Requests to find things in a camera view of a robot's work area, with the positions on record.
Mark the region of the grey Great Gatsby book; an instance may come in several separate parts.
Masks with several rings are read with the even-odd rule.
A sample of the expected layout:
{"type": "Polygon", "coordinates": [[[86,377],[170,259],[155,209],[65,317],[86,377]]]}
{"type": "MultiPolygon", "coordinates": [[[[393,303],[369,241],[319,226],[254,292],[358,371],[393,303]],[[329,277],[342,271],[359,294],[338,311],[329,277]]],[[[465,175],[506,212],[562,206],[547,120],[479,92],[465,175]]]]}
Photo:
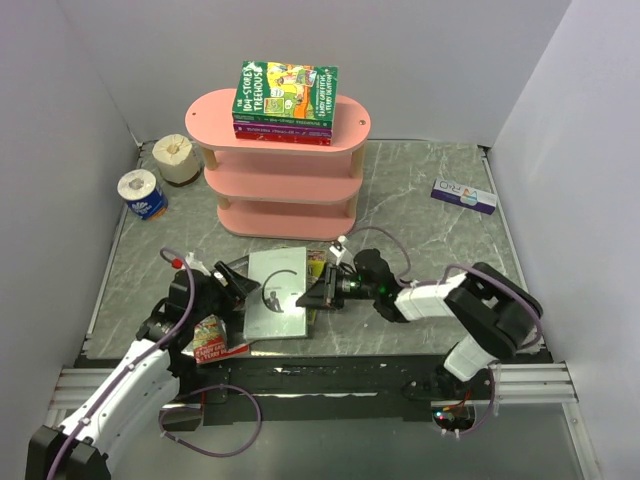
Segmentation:
{"type": "Polygon", "coordinates": [[[298,299],[307,290],[305,247],[249,255],[248,277],[259,286],[246,299],[243,334],[248,342],[307,336],[307,315],[298,299]]]}

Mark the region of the red 156-storey treehouse book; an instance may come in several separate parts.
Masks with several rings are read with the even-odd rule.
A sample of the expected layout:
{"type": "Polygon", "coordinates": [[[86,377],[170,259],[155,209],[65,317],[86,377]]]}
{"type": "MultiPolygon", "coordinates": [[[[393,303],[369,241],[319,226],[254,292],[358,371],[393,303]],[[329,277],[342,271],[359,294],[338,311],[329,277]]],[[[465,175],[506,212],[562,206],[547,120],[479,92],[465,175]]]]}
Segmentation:
{"type": "Polygon", "coordinates": [[[331,138],[281,135],[281,134],[273,134],[273,133],[237,132],[235,134],[235,138],[238,140],[255,140],[255,141],[281,142],[281,143],[289,143],[289,144],[304,144],[304,145],[317,145],[317,146],[330,146],[332,144],[331,138]]]}

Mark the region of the purple 117-storey treehouse book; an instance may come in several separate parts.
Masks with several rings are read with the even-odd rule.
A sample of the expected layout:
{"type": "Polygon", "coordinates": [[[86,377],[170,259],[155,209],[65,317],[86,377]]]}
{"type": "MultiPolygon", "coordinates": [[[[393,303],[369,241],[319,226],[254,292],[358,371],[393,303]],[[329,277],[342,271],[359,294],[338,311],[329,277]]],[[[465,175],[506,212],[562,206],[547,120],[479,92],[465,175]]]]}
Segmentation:
{"type": "Polygon", "coordinates": [[[299,126],[292,126],[292,125],[234,122],[233,128],[236,133],[238,132],[260,133],[260,134],[306,136],[306,137],[329,138],[329,139],[333,137],[333,131],[331,129],[299,127],[299,126]]]}

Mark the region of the green 104-storey treehouse book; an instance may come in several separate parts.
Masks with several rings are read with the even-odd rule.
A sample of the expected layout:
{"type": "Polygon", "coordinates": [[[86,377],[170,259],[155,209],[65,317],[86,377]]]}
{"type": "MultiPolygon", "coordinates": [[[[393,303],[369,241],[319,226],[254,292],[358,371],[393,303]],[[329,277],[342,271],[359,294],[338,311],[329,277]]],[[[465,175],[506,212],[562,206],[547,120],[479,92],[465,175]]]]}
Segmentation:
{"type": "Polygon", "coordinates": [[[232,118],[331,129],[339,68],[245,61],[232,104],[232,118]]]}

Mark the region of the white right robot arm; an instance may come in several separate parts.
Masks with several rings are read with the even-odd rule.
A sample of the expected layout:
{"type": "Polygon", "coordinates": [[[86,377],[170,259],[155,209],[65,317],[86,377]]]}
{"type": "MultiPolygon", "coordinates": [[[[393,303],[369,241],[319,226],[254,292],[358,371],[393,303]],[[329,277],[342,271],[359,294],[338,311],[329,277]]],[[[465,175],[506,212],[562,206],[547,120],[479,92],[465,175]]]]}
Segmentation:
{"type": "Polygon", "coordinates": [[[348,299],[371,300],[374,309],[391,323],[457,320],[466,336],[428,377],[432,389],[452,399],[468,391],[480,371],[512,358],[542,336],[539,302],[484,262],[471,267],[450,265],[436,282],[403,284],[375,248],[358,252],[351,264],[337,255],[296,305],[338,310],[348,299]]]}

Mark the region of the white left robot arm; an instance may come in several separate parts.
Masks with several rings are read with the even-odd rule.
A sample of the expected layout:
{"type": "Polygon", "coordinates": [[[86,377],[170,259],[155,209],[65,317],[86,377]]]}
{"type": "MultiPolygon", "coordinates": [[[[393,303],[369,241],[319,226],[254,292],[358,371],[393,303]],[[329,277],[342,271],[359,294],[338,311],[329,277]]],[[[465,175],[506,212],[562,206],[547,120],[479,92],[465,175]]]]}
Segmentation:
{"type": "Polygon", "coordinates": [[[196,362],[183,352],[196,326],[211,316],[234,316],[259,287],[223,262],[207,270],[182,261],[117,367],[60,425],[33,434],[26,478],[111,478],[128,445],[163,406],[196,394],[196,362]]]}

